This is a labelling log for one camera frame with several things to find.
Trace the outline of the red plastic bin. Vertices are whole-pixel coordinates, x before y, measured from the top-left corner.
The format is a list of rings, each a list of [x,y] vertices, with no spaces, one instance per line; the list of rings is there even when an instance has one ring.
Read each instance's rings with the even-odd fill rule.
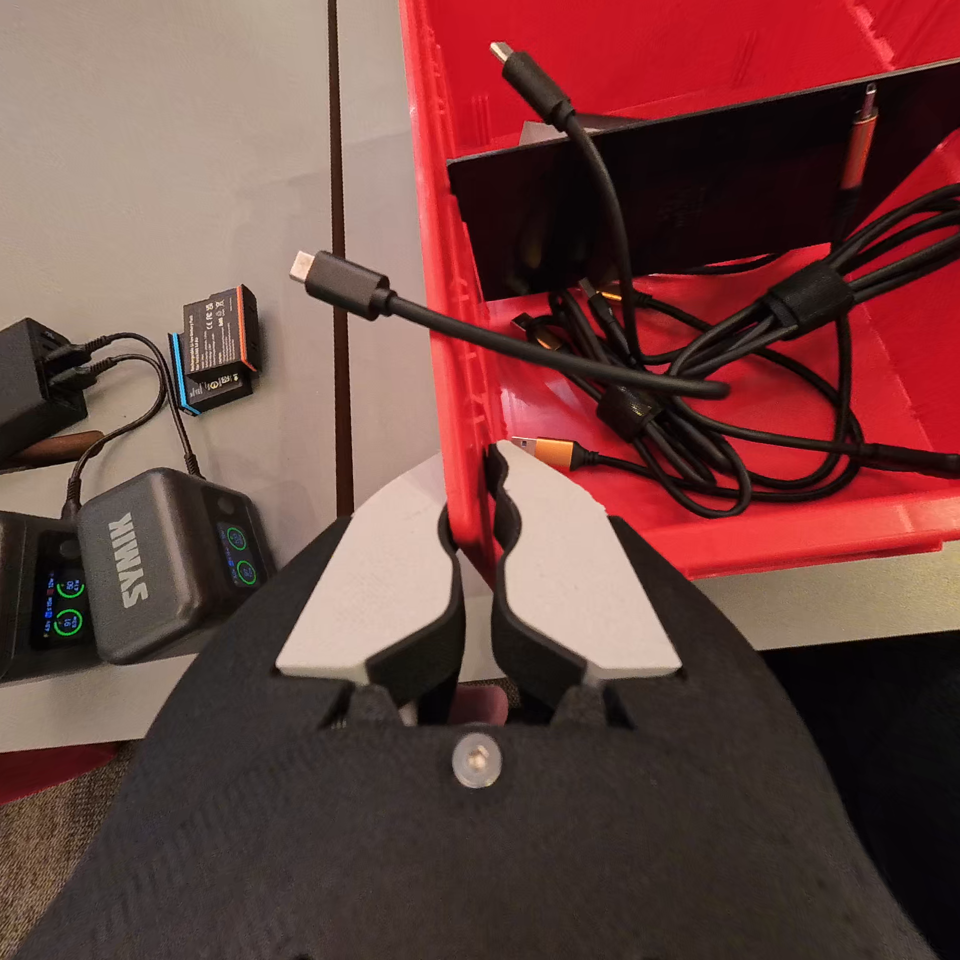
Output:
[[[581,110],[666,117],[958,59],[958,2],[400,2],[414,134],[427,305],[509,331],[541,295],[488,306],[448,160],[513,146],[533,117],[488,51],[529,51]],[[715,321],[800,267],[801,251],[752,275],[657,278],[653,289]],[[941,389],[933,362],[958,363],[958,264],[859,306],[850,318],[853,409],[873,442],[958,450],[958,383]],[[488,351],[431,343],[450,525],[481,570],[497,547],[484,452],[513,435],[575,439],[632,456],[552,370]],[[727,416],[823,435],[825,403],[786,371],[742,363]],[[697,579],[936,551],[958,542],[958,483],[863,471],[844,491],[804,505],[755,505],[709,521],[642,478],[576,477],[675,568]]]

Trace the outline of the black plastic bin divider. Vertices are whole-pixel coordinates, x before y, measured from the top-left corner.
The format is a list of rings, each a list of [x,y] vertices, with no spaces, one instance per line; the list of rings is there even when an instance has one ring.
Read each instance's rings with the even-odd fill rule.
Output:
[[[863,220],[958,129],[957,59],[597,133],[635,273],[827,243],[870,83],[878,121]],[[614,277],[607,218],[568,138],[451,159],[447,170],[486,301]]]

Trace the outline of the black charger block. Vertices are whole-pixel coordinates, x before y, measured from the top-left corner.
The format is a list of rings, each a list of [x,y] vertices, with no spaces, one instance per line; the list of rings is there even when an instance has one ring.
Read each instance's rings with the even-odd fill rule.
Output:
[[[82,390],[52,387],[51,379],[68,368],[51,354],[66,347],[62,334],[32,318],[1,331],[1,461],[76,426],[88,416]]]

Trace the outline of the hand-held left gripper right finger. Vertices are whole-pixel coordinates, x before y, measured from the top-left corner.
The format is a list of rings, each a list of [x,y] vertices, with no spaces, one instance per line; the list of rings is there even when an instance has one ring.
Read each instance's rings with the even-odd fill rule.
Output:
[[[490,645],[521,694],[556,709],[569,690],[671,676],[680,656],[614,519],[510,440],[486,451],[496,564]]]

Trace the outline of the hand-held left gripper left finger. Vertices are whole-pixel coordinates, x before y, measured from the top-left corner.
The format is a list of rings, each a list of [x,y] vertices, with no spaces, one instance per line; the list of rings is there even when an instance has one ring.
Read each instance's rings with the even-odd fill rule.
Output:
[[[274,662],[287,679],[378,687],[420,724],[447,724],[466,602],[442,457],[381,487],[346,522]]]

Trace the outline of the grey zip case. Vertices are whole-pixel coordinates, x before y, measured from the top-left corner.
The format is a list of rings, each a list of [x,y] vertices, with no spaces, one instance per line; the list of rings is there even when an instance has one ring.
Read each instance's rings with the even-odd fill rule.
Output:
[[[76,531],[97,654],[113,666],[197,653],[276,571],[251,498],[169,467],[89,499]]]

